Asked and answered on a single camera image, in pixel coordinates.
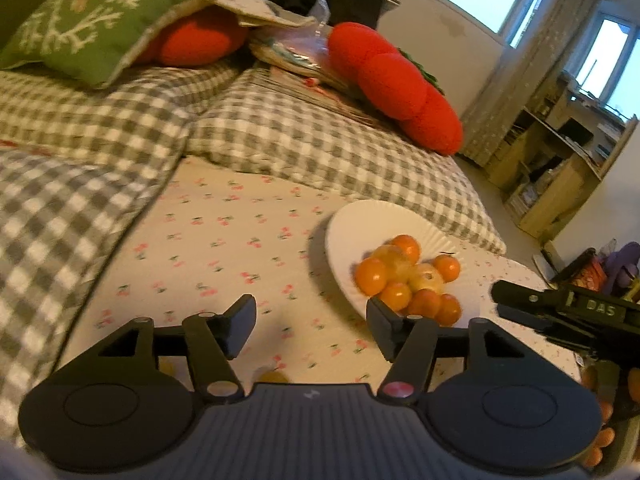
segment checkered fabric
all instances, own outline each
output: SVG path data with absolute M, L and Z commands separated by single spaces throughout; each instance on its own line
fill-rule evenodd
M 260 66 L 244 72 L 198 119 L 187 152 L 243 173 L 394 202 L 448 234 L 506 252 L 452 158 L 278 91 L 267 74 Z
M 194 119 L 242 71 L 131 70 L 85 91 L 0 72 L 0 438 L 50 373 L 118 240 L 172 174 Z

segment paper plate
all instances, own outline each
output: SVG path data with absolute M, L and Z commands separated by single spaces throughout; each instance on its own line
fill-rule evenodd
M 411 235 L 420 244 L 420 262 L 431 260 L 440 253 L 454 253 L 460 261 L 460 276 L 454 282 L 447 283 L 445 289 L 462 304 L 462 298 L 468 296 L 466 267 L 460 249 L 451 238 L 431 222 L 402 206 L 380 200 L 359 200 L 334 214 L 324 241 L 334 278 L 354 309 L 366 317 L 369 299 L 353 281 L 354 267 L 378 246 L 402 234 Z M 467 326 L 473 316 L 466 316 L 465 305 L 461 306 L 463 315 L 456 326 Z

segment pile of fruit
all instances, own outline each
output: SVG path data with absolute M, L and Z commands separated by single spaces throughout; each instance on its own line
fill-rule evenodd
M 419 264 L 420 244 L 409 235 L 398 235 L 362 260 L 353 278 L 366 296 L 377 296 L 394 312 L 435 319 L 453 326 L 462 316 L 460 302 L 445 293 L 445 283 L 460 275 L 460 262 L 441 253 Z

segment cherry print tablecloth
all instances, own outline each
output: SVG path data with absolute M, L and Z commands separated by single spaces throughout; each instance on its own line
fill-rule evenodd
M 179 324 L 196 312 L 222 313 L 249 293 L 258 319 L 232 362 L 247 390 L 273 369 L 294 382 L 365 381 L 376 388 L 389 364 L 340 292 L 324 254 L 328 221 L 347 202 L 285 180 L 184 159 L 101 278 L 62 363 L 133 317 L 152 317 L 156 326 Z M 542 280 L 516 262 L 454 241 L 472 291 L 460 298 L 464 319 L 496 320 L 577 377 L 571 352 L 495 316 L 488 294 L 495 280 L 543 288 Z M 460 370 L 461 360 L 438 362 L 434 384 Z M 174 371 L 184 378 L 185 370 Z

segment curtain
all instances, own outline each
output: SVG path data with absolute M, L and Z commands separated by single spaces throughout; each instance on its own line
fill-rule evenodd
M 548 0 L 516 49 L 500 58 L 478 97 L 462 115 L 462 154 L 485 166 L 519 113 L 555 82 L 601 0 Z

